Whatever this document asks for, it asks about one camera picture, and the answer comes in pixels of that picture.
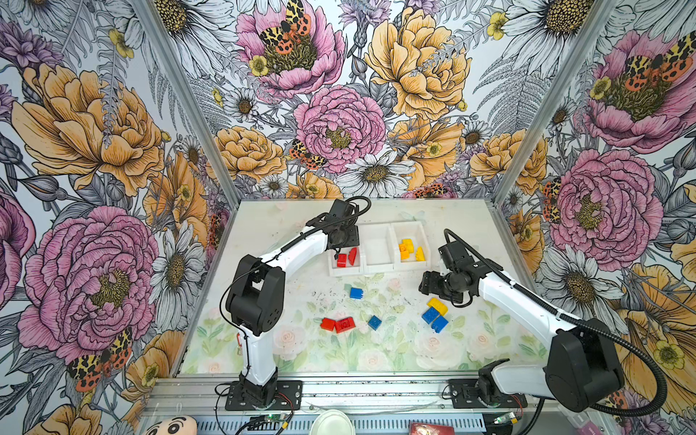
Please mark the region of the yellow lego brick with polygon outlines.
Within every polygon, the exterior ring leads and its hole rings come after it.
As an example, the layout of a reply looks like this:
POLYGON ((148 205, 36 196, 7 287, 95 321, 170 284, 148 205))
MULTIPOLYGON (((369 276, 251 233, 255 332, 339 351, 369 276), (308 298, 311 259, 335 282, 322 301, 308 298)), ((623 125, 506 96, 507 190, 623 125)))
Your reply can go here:
POLYGON ((440 301, 440 299, 433 297, 429 302, 428 306, 430 308, 435 309, 441 316, 447 315, 449 308, 444 304, 444 302, 440 301))
POLYGON ((399 250, 400 250, 401 261, 405 261, 405 260, 410 258, 410 252, 409 252, 408 247, 406 245, 400 244, 399 250))
POLYGON ((401 244, 404 244, 408 247, 410 254, 413 254, 415 252, 413 241, 411 239, 403 239, 401 244))
POLYGON ((415 258, 418 262, 424 262, 426 260, 426 255, 424 253, 423 247, 419 246, 415 251, 415 258))

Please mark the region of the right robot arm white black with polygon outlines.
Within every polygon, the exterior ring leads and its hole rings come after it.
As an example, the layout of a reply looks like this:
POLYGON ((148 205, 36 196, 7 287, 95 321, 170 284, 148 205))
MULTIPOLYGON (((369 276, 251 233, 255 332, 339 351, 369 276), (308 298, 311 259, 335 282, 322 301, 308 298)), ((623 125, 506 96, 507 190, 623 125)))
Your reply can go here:
POLYGON ((544 362, 515 364, 500 359, 478 371, 478 398, 493 405, 504 396, 530 395, 553 399, 580 413, 625 386, 621 364, 608 329, 597 319, 587 327, 576 317, 540 299, 520 286, 490 260, 477 260, 466 245, 450 241, 439 249, 446 272, 427 271, 419 290, 453 306, 466 307, 463 297, 479 297, 504 311, 547 348, 544 362))

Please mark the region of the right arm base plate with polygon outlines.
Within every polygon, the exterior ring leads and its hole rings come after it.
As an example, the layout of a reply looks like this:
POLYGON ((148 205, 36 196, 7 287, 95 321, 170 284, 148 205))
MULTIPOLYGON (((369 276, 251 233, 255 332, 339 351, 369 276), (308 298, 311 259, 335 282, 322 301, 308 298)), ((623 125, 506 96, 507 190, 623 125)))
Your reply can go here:
POLYGON ((514 408, 525 410, 527 399, 523 395, 508 395, 486 379, 460 378, 448 380, 444 390, 455 409, 494 410, 514 408))

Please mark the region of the white three-compartment container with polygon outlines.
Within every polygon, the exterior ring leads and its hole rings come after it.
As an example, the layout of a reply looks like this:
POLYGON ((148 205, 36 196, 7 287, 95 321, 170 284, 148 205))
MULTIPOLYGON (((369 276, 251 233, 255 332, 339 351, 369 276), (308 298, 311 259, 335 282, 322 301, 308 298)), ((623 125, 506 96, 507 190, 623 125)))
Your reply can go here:
POLYGON ((431 247, 419 221, 363 224, 358 226, 358 230, 360 245, 355 265, 351 266, 348 260, 351 248, 343 248, 338 254, 330 251, 328 267, 331 277, 422 272, 431 268, 431 247), (409 259, 401 261, 399 246, 403 239, 411 239, 415 251, 423 247, 426 260, 418 262, 414 252, 409 259), (347 255, 345 268, 336 264, 339 254, 347 255))

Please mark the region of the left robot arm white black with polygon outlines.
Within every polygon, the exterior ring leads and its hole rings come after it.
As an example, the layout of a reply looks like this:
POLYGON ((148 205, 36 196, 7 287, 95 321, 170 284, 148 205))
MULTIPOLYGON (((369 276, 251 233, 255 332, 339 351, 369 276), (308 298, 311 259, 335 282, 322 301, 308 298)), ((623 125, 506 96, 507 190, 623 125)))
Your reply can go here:
POLYGON ((273 357, 272 330, 284 309, 286 279, 326 251, 359 246, 357 221, 371 199, 337 199, 330 210, 306 222, 299 234, 260 257, 246 255, 220 300, 220 314, 240 335, 243 368, 230 396, 256 409, 267 409, 281 395, 273 357))

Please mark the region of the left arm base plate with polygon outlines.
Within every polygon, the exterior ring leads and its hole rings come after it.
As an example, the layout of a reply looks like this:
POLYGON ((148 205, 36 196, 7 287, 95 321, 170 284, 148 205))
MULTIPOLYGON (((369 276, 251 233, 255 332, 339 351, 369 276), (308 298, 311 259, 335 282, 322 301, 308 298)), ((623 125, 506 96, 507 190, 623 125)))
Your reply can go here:
POLYGON ((226 411, 297 411, 301 408, 304 383, 277 381, 269 386, 233 382, 226 393, 226 411))

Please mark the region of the red lego brick long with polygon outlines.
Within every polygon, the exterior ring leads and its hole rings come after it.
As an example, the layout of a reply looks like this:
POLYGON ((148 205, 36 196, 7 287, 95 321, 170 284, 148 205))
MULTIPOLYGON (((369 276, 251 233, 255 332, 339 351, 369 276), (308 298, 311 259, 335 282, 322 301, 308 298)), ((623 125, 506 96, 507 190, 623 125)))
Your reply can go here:
POLYGON ((356 259, 358 256, 358 248, 357 246, 355 248, 352 248, 348 254, 348 260, 351 266, 354 266, 356 263, 356 259))

